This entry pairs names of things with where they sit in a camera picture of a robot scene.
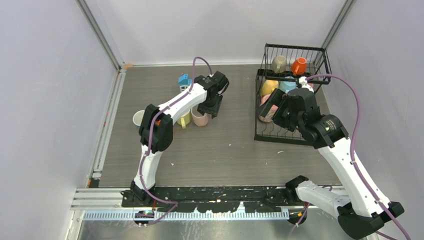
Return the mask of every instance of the yellow mug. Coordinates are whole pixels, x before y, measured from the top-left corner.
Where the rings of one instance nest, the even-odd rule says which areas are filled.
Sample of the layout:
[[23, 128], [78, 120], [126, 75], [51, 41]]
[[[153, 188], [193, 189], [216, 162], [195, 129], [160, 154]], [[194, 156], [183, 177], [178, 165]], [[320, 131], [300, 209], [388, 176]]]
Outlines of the yellow mug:
[[183, 129], [185, 129], [186, 128], [186, 125], [188, 125], [189, 123], [190, 123], [190, 120], [191, 120], [192, 118], [191, 118], [191, 114], [190, 114], [190, 111], [188, 111], [188, 112], [186, 112], [183, 116], [181, 116], [177, 121], [176, 121], [176, 123], [177, 124], [179, 124], [179, 125], [181, 125], [181, 127], [183, 128]]
[[260, 90], [260, 96], [263, 97], [268, 94], [272, 94], [274, 89], [277, 89], [279, 85], [279, 82], [277, 80], [266, 80], [262, 88]]

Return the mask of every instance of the floor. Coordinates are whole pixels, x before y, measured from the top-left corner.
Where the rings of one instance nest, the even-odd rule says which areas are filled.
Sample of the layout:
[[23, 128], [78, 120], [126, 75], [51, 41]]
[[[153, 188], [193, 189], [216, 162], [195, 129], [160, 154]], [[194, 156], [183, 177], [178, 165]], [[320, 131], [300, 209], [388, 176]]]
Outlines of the floor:
[[[255, 77], [259, 65], [219, 65], [213, 71], [230, 81], [218, 117], [204, 127], [192, 122], [186, 129], [174, 125], [174, 139], [162, 155], [156, 185], [270, 186], [283, 185], [304, 175], [319, 185], [340, 184], [326, 160], [310, 146], [254, 141]], [[100, 187], [128, 187], [141, 156], [134, 113], [148, 104], [159, 105], [179, 93], [177, 79], [191, 66], [129, 68], [123, 84]], [[207, 75], [205, 66], [197, 75]], [[328, 112], [324, 94], [317, 93], [322, 112]]]

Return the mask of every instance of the white cup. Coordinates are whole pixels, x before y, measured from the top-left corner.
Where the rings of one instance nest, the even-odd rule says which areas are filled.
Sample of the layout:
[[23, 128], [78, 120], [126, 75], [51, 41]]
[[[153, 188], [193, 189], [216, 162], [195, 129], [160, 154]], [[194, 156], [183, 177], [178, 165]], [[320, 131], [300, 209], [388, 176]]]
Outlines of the white cup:
[[209, 122], [209, 114], [205, 113], [204, 115], [202, 115], [200, 112], [198, 112], [198, 106], [199, 105], [196, 105], [190, 110], [191, 118], [193, 119], [194, 124], [199, 127], [203, 127]]
[[286, 70], [287, 59], [285, 56], [279, 55], [274, 57], [271, 63], [271, 69], [274, 73], [279, 74]]
[[134, 114], [134, 116], [132, 116], [132, 122], [140, 127], [140, 125], [142, 124], [142, 120], [143, 120], [143, 116], [145, 115], [145, 111], [144, 110], [140, 110], [138, 112], [136, 112]]

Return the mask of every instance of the gray mug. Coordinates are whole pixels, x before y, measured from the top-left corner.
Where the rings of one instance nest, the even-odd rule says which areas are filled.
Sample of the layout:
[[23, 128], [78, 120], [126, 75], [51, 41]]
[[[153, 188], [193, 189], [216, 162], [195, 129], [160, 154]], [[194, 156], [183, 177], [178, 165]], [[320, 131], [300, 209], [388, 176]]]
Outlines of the gray mug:
[[279, 74], [286, 70], [287, 59], [285, 56], [279, 55], [274, 57], [271, 63], [271, 69], [274, 73]]

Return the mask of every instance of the small blue house toy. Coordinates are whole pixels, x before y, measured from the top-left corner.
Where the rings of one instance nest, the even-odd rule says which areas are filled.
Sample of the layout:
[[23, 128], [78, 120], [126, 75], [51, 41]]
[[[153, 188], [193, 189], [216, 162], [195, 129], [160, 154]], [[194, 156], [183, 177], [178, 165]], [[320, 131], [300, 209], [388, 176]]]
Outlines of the small blue house toy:
[[178, 78], [178, 86], [181, 92], [186, 90], [186, 88], [188, 88], [190, 84], [192, 84], [192, 80], [189, 79], [189, 75], [187, 73], [181, 75]]

